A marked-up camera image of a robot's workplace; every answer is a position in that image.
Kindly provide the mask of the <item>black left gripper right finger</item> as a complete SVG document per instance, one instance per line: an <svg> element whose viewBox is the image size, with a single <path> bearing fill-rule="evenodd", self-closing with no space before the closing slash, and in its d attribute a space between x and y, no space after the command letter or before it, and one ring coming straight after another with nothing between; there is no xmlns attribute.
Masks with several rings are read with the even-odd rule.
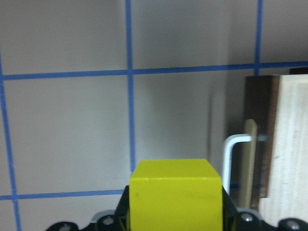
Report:
<svg viewBox="0 0 308 231"><path fill-rule="evenodd" d="M225 189L223 199L223 230L224 231L306 231L308 223L298 218L284 218L276 226L268 224L261 216L251 209L237 209Z"/></svg>

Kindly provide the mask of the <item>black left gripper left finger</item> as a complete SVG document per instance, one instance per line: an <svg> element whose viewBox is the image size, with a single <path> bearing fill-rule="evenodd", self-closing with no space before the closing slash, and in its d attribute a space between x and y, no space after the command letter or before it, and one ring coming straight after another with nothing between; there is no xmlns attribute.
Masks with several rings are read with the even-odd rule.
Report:
<svg viewBox="0 0 308 231"><path fill-rule="evenodd" d="M106 210L96 213L89 224L79 228L69 221L60 221L52 224L47 231L129 231L129 186L124 188L122 196L115 210Z"/></svg>

